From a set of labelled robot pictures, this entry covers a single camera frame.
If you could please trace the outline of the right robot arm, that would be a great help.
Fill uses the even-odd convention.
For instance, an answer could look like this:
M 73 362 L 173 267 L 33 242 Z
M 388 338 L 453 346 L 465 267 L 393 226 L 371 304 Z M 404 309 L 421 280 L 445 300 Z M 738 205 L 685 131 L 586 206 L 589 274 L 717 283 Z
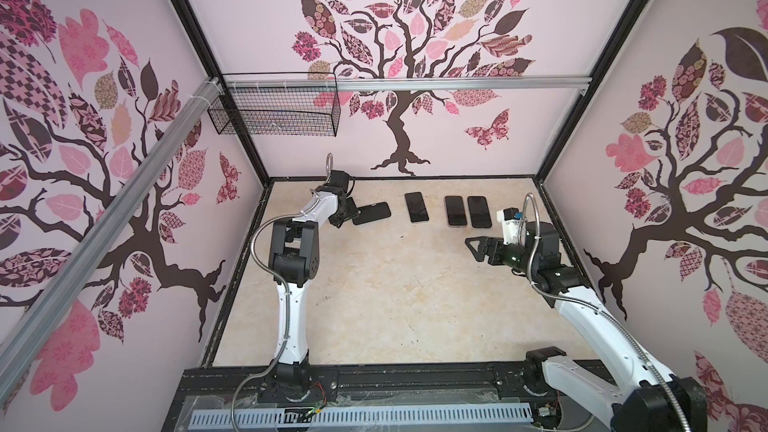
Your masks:
M 702 386 L 658 361 L 600 304 L 586 278 L 563 264 L 552 224 L 511 220 L 502 229 L 500 238 L 466 239 L 474 259 L 508 267 L 525 278 L 580 334 L 610 375 L 596 376 L 555 347 L 538 349 L 526 355 L 530 390 L 563 393 L 611 431 L 707 430 Z

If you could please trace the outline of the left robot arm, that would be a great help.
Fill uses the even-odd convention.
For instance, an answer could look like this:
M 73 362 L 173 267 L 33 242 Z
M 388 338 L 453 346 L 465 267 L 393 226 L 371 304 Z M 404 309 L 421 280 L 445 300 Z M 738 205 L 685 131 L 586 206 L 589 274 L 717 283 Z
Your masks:
M 330 171 L 302 210 L 272 224 L 267 267 L 278 283 L 280 333 L 271 375 L 302 392 L 310 388 L 307 300 L 320 266 L 320 229 L 325 224 L 339 228 L 354 217 L 350 181 L 348 173 Z

